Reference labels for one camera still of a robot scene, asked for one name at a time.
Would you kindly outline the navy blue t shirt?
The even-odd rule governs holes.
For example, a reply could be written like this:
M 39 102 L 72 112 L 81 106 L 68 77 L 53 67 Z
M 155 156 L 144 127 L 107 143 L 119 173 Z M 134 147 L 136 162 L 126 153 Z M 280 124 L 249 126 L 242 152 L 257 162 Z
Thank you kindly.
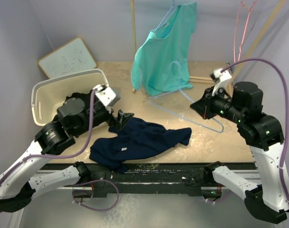
M 163 125 L 136 117 L 121 130 L 110 126 L 108 131 L 117 136 L 97 139 L 90 147 L 89 159 L 118 173 L 129 170 L 125 161 L 155 157 L 177 144 L 187 146 L 192 135 L 190 127 L 167 130 Z

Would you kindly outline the pink wire hanger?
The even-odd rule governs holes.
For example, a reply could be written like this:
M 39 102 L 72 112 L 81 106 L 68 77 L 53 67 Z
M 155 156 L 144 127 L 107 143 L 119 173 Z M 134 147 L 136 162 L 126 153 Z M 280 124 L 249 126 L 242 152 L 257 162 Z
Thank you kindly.
M 241 51 L 247 36 L 250 18 L 253 9 L 257 5 L 257 0 L 252 0 L 251 4 L 246 0 L 241 0 L 236 14 L 235 27 L 233 32 L 233 61 L 241 59 Z

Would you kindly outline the black printed t shirt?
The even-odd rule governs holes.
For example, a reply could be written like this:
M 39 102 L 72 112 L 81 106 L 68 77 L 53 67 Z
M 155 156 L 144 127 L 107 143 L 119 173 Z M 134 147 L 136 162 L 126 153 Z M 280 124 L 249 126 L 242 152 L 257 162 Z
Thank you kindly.
M 92 93 L 92 90 L 90 90 L 88 93 L 78 93 L 78 92 L 76 92 L 76 93 L 73 93 L 71 96 L 67 96 L 65 101 L 67 101 L 70 98 L 80 98 L 85 103 L 85 108 L 89 109 L 91 93 Z

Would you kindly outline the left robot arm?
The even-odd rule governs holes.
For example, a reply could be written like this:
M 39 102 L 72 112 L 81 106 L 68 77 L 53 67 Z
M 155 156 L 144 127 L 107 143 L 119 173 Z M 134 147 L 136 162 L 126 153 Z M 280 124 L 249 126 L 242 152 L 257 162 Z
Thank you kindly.
M 84 133 L 91 137 L 92 128 L 103 122 L 120 130 L 134 116 L 133 113 L 112 110 L 101 102 L 88 105 L 81 98 L 69 98 L 57 109 L 52 122 L 47 123 L 35 136 L 28 149 L 0 175 L 0 213 L 16 212 L 35 198 L 59 187 L 86 186 L 91 172 L 81 162 L 43 176 L 35 174 L 50 160 L 75 144 L 75 138 Z

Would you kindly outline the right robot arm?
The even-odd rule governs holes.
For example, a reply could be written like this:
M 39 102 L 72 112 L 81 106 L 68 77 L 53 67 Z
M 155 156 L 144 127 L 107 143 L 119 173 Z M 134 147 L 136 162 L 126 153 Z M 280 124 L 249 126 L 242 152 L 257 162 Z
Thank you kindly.
M 213 89 L 205 89 L 201 99 L 190 108 L 203 119 L 218 115 L 237 125 L 238 133 L 250 147 L 261 183 L 247 181 L 220 161 L 205 166 L 204 182 L 209 186 L 218 183 L 227 187 L 244 201 L 254 218 L 273 224 L 283 222 L 287 219 L 289 206 L 285 205 L 278 176 L 279 157 L 284 146 L 280 122 L 262 112 L 263 91 L 255 83 L 236 83 L 232 97 L 223 89 L 212 95 Z

